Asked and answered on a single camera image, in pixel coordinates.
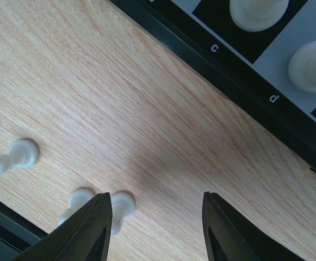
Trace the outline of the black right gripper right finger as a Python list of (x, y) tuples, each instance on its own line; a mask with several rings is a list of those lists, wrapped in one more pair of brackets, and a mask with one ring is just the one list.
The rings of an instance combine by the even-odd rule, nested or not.
[(217, 193), (204, 193), (202, 222), (209, 260), (302, 260)]

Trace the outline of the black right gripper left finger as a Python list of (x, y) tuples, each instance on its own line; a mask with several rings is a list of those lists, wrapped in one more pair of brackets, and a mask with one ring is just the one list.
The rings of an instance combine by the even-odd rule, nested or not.
[(110, 232), (111, 198), (106, 192), (14, 260), (107, 260)]

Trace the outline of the white queen piece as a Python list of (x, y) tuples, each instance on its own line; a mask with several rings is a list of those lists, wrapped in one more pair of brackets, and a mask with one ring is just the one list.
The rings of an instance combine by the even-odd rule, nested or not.
[(316, 40), (293, 54), (288, 65), (288, 76), (296, 88), (316, 93)]

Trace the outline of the white bishop piece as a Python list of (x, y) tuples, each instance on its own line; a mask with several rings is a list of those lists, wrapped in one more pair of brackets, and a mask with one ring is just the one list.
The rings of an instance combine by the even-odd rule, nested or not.
[(275, 25), (288, 8), (289, 0), (230, 0), (233, 22), (247, 32), (260, 32)]

